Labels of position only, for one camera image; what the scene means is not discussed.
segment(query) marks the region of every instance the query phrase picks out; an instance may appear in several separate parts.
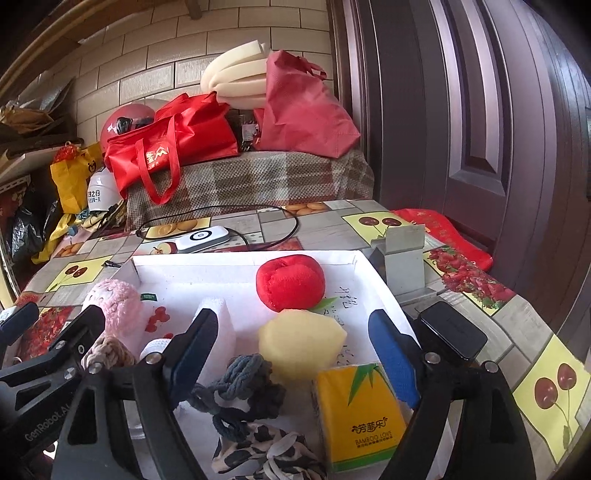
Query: red tote bag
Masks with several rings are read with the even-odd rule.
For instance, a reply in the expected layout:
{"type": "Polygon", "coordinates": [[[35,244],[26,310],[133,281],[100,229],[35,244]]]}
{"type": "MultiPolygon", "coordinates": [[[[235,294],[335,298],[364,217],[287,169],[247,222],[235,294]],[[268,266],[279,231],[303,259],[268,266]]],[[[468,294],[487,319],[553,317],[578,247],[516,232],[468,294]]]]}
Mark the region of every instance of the red tote bag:
{"type": "Polygon", "coordinates": [[[125,195],[136,181],[150,199],[163,205],[176,191],[182,165],[238,155],[238,145],[225,118],[229,106],[215,93],[176,97],[156,112],[154,123],[109,139],[105,163],[125,195]],[[170,169],[170,186],[158,194],[150,173],[170,169]]]}
{"type": "Polygon", "coordinates": [[[339,158],[357,143],[361,135],[325,79],[318,65],[302,57],[285,50],[269,55],[265,108],[255,111],[261,127],[257,150],[339,158]]]}

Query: plaid blanket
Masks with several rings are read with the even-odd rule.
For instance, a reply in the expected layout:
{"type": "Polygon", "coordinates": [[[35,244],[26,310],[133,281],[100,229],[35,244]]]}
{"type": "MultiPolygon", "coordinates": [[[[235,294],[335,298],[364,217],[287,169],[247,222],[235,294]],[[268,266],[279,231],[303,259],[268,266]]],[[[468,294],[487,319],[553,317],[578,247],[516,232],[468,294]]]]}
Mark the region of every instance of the plaid blanket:
{"type": "MultiPolygon", "coordinates": [[[[157,172],[152,179],[162,192],[170,184],[170,172],[157,172]]],[[[135,230],[149,220],[153,220],[150,225],[159,225],[232,211],[213,207],[191,213],[208,205],[370,199],[373,188],[374,174],[358,150],[338,160],[298,152],[246,152],[182,167],[178,189],[166,205],[155,205],[143,185],[135,183],[128,192],[126,228],[135,230]]]]}

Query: yellow tissue pack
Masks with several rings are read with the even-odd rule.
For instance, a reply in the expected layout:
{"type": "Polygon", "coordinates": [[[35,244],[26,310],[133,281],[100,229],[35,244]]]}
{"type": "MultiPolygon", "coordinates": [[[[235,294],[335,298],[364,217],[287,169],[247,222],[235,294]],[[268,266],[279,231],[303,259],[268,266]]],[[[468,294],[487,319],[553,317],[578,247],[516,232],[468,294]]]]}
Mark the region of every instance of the yellow tissue pack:
{"type": "Polygon", "coordinates": [[[390,459],[406,429],[378,363],[320,372],[314,382],[314,400],[332,472],[390,459]]]}

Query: red plush apple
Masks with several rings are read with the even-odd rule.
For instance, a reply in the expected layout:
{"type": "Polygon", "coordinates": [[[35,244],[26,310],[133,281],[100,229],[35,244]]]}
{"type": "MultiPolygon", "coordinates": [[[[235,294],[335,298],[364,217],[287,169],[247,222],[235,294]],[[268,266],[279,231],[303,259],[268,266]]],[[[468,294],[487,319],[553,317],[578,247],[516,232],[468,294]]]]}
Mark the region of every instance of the red plush apple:
{"type": "Polygon", "coordinates": [[[262,264],[256,272],[256,293],[274,312],[307,310],[324,296],[324,272],[307,255],[289,255],[262,264]]]}

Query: black phone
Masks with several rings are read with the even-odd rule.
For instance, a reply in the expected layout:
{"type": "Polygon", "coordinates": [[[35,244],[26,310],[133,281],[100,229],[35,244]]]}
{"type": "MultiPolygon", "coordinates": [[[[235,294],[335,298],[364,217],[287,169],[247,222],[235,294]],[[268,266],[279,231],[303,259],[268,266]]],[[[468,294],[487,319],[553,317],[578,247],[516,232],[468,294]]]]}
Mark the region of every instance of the black phone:
{"type": "Polygon", "coordinates": [[[488,341],[482,330],[445,301],[423,310],[413,329],[424,350],[439,353],[452,365],[472,363],[488,341]]]}

